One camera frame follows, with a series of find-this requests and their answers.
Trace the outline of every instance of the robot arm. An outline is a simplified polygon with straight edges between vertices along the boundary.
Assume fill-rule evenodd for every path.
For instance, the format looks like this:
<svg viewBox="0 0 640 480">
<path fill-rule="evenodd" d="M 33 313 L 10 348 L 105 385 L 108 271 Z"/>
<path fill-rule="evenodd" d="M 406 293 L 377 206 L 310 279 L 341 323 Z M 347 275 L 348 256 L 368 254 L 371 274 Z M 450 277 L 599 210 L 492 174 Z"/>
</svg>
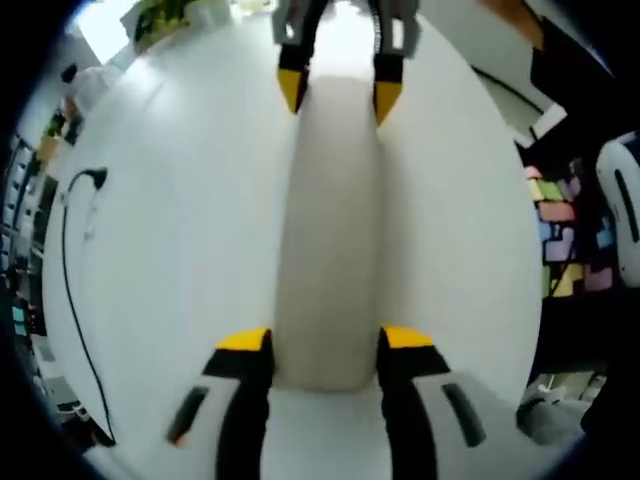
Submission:
<svg viewBox="0 0 640 480">
<path fill-rule="evenodd" d="M 539 478 L 562 453 L 520 432 L 514 409 L 470 375 L 452 372 L 426 335 L 382 327 L 376 369 L 392 480 Z M 223 340 L 178 410 L 168 442 L 188 447 L 206 410 L 215 416 L 208 420 L 214 478 L 259 479 L 274 371 L 269 329 Z M 202 408 L 205 401 L 210 408 Z"/>
<path fill-rule="evenodd" d="M 316 31 L 328 2 L 284 0 L 272 16 L 273 40 L 282 45 L 278 81 L 292 113 L 300 109 L 307 90 Z M 418 0 L 369 0 L 376 32 L 373 106 L 378 125 L 384 121 L 400 96 L 404 58 L 412 58 L 418 45 L 418 6 Z M 400 48 L 393 46 L 394 18 L 403 22 L 403 45 Z"/>
</svg>

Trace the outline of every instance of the sticky note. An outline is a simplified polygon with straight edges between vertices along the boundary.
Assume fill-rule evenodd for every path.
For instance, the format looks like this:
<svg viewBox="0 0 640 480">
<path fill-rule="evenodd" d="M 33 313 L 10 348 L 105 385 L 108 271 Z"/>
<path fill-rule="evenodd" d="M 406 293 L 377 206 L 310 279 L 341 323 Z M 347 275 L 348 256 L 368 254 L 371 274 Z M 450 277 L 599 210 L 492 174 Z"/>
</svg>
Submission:
<svg viewBox="0 0 640 480">
<path fill-rule="evenodd" d="M 584 266 L 577 263 L 567 265 L 562 278 L 551 282 L 554 297 L 570 297 L 573 295 L 573 283 L 584 278 Z"/>
<path fill-rule="evenodd" d="M 14 322 L 24 323 L 24 311 L 21 308 L 11 307 L 11 313 Z"/>
<path fill-rule="evenodd" d="M 563 228 L 560 240 L 548 240 L 544 244 L 544 259 L 546 262 L 566 262 L 569 260 L 573 245 L 573 228 Z"/>
<path fill-rule="evenodd" d="M 564 200 L 564 198 L 562 197 L 562 192 L 558 188 L 558 185 L 556 185 L 555 183 L 539 180 L 538 186 L 540 187 L 540 190 L 542 190 L 542 195 L 544 196 L 545 200 L 550 200 L 553 202 L 561 202 Z"/>
<path fill-rule="evenodd" d="M 546 222 L 571 222 L 576 219 L 573 207 L 567 202 L 540 202 L 540 218 Z"/>
<path fill-rule="evenodd" d="M 551 225 L 547 222 L 538 221 L 538 232 L 540 233 L 540 241 L 549 240 L 551 238 Z"/>
<path fill-rule="evenodd" d="M 611 229 L 605 227 L 596 234 L 596 241 L 598 242 L 598 248 L 606 248 L 613 244 L 613 235 Z"/>
<path fill-rule="evenodd" d="M 542 178 L 540 171 L 536 167 L 525 167 L 524 174 L 527 178 Z"/>
<path fill-rule="evenodd" d="M 599 272 L 591 271 L 591 266 L 585 268 L 584 288 L 589 292 L 598 292 L 613 287 L 613 269 L 603 268 Z"/>
<path fill-rule="evenodd" d="M 573 195 L 573 191 L 571 190 L 567 182 L 565 182 L 564 180 L 560 180 L 556 183 L 556 185 L 560 189 L 560 192 L 562 192 L 562 196 L 565 200 L 571 202 L 574 199 L 575 196 Z"/>
<path fill-rule="evenodd" d="M 540 190 L 537 180 L 527 180 L 527 185 L 529 185 L 529 191 L 531 192 L 531 197 L 533 198 L 534 202 L 544 200 L 542 190 Z"/>
<path fill-rule="evenodd" d="M 16 331 L 16 335 L 20 335 L 21 337 L 27 336 L 27 329 L 23 323 L 14 323 L 13 328 Z"/>
<path fill-rule="evenodd" d="M 569 189 L 571 190 L 571 193 L 573 193 L 575 197 L 577 197 L 580 194 L 581 185 L 578 177 L 573 177 L 571 179 L 571 182 L 569 182 Z"/>
</svg>

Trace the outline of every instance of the white table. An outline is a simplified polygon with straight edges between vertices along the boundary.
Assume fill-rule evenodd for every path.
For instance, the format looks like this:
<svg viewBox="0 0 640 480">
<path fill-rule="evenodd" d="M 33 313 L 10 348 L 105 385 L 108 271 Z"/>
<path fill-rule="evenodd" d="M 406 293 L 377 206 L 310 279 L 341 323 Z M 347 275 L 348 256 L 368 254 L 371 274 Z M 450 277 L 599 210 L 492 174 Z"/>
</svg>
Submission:
<svg viewBox="0 0 640 480">
<path fill-rule="evenodd" d="M 296 232 L 302 245 L 331 249 L 302 265 L 327 263 L 324 284 L 335 281 L 342 289 L 372 281 L 356 274 L 345 279 L 344 268 L 360 274 L 374 268 L 349 259 L 371 262 L 379 248 L 376 321 L 430 333 L 452 368 L 472 371 L 505 401 L 518 403 L 541 308 L 533 204 L 496 106 L 453 47 L 428 23 L 423 29 L 417 56 L 405 66 L 404 93 L 377 132 L 369 102 L 372 28 L 342 4 L 337 18 L 319 29 L 311 89 L 297 117 L 276 82 L 270 21 L 257 16 L 213 32 L 178 33 L 138 60 L 88 119 L 60 175 L 106 166 L 109 178 L 94 200 L 88 181 L 74 189 L 69 275 L 120 449 L 136 468 L 153 457 L 153 468 L 170 471 L 164 463 L 177 454 L 151 450 L 216 342 L 273 324 L 275 312 L 286 308 L 278 272 L 289 262 L 295 278 Z M 376 136 L 379 148 L 370 143 Z M 304 168 L 293 163 L 294 152 Z M 367 162 L 369 155 L 378 160 Z M 314 187 L 318 179 L 322 188 Z M 373 195 L 375 188 L 384 195 Z M 371 202 L 344 197 L 351 190 Z M 368 220 L 356 221 L 363 231 L 332 222 L 326 205 L 309 208 L 321 195 L 336 218 L 368 212 Z M 56 203 L 45 245 L 47 329 L 70 385 L 105 426 L 64 293 L 61 216 Z M 85 241 L 87 222 L 94 234 Z M 341 241 L 324 241 L 336 238 L 331 235 L 305 237 L 300 225 L 360 235 L 368 253 L 354 249 L 359 240 L 347 238 L 342 249 Z M 380 239 L 367 240 L 376 228 Z M 337 304 L 339 315 L 353 307 Z M 274 392 L 263 455 L 270 478 L 291 474 L 286 469 L 312 459 L 309 449 L 319 445 L 339 458 L 309 460 L 313 478 L 335 475 L 332 469 L 352 460 L 351 478 L 386 478 L 390 459 L 374 390 Z M 333 438 L 332 428 L 344 436 Z M 361 447 L 344 458 L 344 442 Z M 280 446 L 290 449 L 297 467 L 274 459 Z"/>
</svg>

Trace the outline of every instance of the black cable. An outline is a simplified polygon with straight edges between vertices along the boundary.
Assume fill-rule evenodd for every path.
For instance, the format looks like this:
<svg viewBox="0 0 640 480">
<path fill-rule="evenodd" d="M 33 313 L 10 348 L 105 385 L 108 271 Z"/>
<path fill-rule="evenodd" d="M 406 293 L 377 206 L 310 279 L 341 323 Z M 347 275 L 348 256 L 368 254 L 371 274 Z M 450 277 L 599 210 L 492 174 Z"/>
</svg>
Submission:
<svg viewBox="0 0 640 480">
<path fill-rule="evenodd" d="M 308 67 L 313 52 L 315 50 L 316 33 L 318 33 L 318 25 L 324 13 L 325 8 L 329 4 L 329 0 L 316 0 L 311 2 L 307 10 L 307 14 L 302 22 L 302 39 L 300 47 L 304 56 L 304 66 Z"/>
<path fill-rule="evenodd" d="M 593 372 L 591 374 L 591 376 L 589 377 L 589 381 L 587 382 L 587 386 L 584 387 L 584 390 L 582 391 L 582 393 L 578 397 L 578 400 L 582 400 L 582 398 L 584 397 L 584 394 L 587 393 L 587 390 L 589 390 L 589 388 L 591 388 L 591 385 L 593 385 L 593 382 L 595 382 L 598 377 L 599 377 L 598 372 Z"/>
<path fill-rule="evenodd" d="M 87 362 L 89 362 L 89 367 L 93 372 L 93 376 L 96 379 L 96 385 L 98 386 L 98 391 L 100 392 L 100 399 L 102 400 L 102 406 L 104 408 L 105 418 L 107 420 L 107 427 L 109 429 L 109 433 L 111 434 L 111 439 L 115 442 L 116 437 L 113 434 L 113 428 L 111 427 L 111 415 L 109 414 L 109 407 L 107 405 L 107 399 L 104 394 L 104 389 L 102 387 L 102 382 L 100 381 L 100 377 L 98 376 L 98 372 L 96 371 L 96 367 L 93 365 L 93 361 L 91 360 L 91 356 L 89 355 L 89 350 L 87 349 L 87 344 L 84 340 L 84 336 L 82 335 L 82 329 L 80 328 L 80 322 L 78 321 L 78 314 L 76 313 L 76 308 L 73 303 L 73 299 L 71 298 L 71 290 L 69 288 L 69 276 L 67 273 L 67 245 L 66 245 L 66 232 L 67 232 L 67 216 L 69 213 L 69 196 L 71 194 L 71 190 L 73 189 L 76 181 L 86 175 L 91 177 L 93 180 L 93 185 L 96 190 L 100 190 L 104 185 L 104 182 L 107 178 L 107 169 L 97 169 L 97 170 L 82 170 L 78 172 L 71 183 L 69 183 L 69 188 L 67 188 L 67 192 L 64 198 L 64 215 L 62 217 L 62 271 L 64 273 L 64 286 L 67 292 L 67 299 L 69 300 L 69 306 L 71 307 L 71 314 L 73 316 L 73 321 L 76 324 L 76 329 L 78 330 L 78 337 L 80 338 L 80 343 L 82 344 L 82 350 L 84 350 L 84 354 L 87 357 Z"/>
<path fill-rule="evenodd" d="M 531 138 L 533 138 L 534 142 L 538 141 L 538 134 L 536 133 L 536 129 L 533 128 L 533 125 L 529 126 L 529 133 L 531 134 Z"/>
<path fill-rule="evenodd" d="M 476 75 L 479 75 L 481 77 L 486 78 L 487 80 L 492 81 L 493 83 L 495 83 L 496 85 L 499 85 L 500 87 L 504 88 L 505 90 L 507 90 L 509 93 L 515 95 L 516 97 L 518 97 L 520 100 L 522 100 L 524 103 L 526 103 L 527 105 L 529 105 L 531 108 L 533 108 L 536 112 L 538 112 L 540 115 L 542 115 L 544 113 L 544 111 L 535 103 L 533 103 L 531 100 L 529 100 L 527 97 L 525 97 L 522 93 L 520 93 L 519 91 L 517 91 L 515 88 L 513 88 L 512 86 L 506 84 L 505 82 L 503 82 L 502 80 L 500 80 L 499 78 L 494 77 L 493 75 L 491 75 L 490 73 L 482 70 L 481 68 L 476 67 L 475 65 L 471 65 L 471 69 L 476 72 Z"/>
</svg>

